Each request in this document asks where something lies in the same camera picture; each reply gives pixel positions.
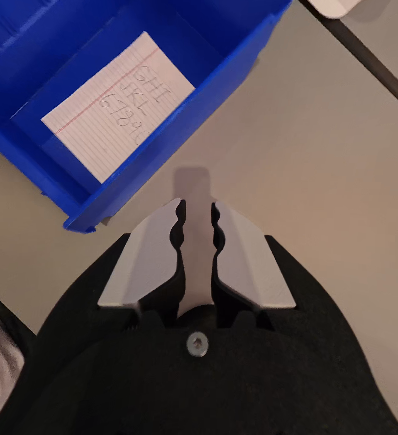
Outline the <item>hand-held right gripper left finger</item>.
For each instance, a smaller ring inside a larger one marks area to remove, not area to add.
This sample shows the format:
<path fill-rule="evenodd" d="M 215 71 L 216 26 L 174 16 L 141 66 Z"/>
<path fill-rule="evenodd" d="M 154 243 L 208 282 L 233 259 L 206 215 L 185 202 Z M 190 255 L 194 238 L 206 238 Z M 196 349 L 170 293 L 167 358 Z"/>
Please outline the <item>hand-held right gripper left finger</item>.
<path fill-rule="evenodd" d="M 176 198 L 155 210 L 130 233 L 98 300 L 103 308 L 155 310 L 176 318 L 185 295 L 186 201 Z"/>

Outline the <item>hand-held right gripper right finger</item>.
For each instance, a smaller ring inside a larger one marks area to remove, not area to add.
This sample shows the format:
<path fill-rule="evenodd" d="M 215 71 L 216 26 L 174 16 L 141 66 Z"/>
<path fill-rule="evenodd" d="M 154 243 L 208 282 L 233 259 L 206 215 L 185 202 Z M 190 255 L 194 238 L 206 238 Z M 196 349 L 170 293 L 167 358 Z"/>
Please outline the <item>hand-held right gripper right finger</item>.
<path fill-rule="evenodd" d="M 296 302 L 262 230 L 222 201 L 212 204 L 211 291 L 217 318 L 294 309 Z"/>

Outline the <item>blue plastic bin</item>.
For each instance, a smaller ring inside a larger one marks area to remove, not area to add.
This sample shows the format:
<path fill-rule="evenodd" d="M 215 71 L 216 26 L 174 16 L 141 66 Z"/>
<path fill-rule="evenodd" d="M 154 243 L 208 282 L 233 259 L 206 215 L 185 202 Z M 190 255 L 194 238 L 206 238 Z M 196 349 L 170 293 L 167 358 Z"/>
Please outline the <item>blue plastic bin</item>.
<path fill-rule="evenodd" d="M 0 153 L 88 234 L 236 90 L 291 1 L 0 1 Z M 103 184 L 41 118 L 143 32 L 195 87 Z"/>

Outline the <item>written lined paper sheet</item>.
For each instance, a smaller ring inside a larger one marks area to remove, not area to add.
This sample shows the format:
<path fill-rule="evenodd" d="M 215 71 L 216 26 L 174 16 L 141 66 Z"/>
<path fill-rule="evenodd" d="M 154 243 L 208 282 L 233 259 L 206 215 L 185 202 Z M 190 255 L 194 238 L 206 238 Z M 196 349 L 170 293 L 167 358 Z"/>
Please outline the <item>written lined paper sheet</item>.
<path fill-rule="evenodd" d="M 41 121 L 103 184 L 194 90 L 144 31 Z"/>

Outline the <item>white flat board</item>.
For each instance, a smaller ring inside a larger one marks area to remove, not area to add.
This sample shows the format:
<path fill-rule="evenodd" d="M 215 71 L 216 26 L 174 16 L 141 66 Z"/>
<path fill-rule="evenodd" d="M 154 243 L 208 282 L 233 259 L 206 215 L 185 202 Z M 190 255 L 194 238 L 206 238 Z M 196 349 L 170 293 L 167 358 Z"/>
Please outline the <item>white flat board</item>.
<path fill-rule="evenodd" d="M 308 0 L 309 4 L 327 19 L 341 19 L 362 0 Z"/>

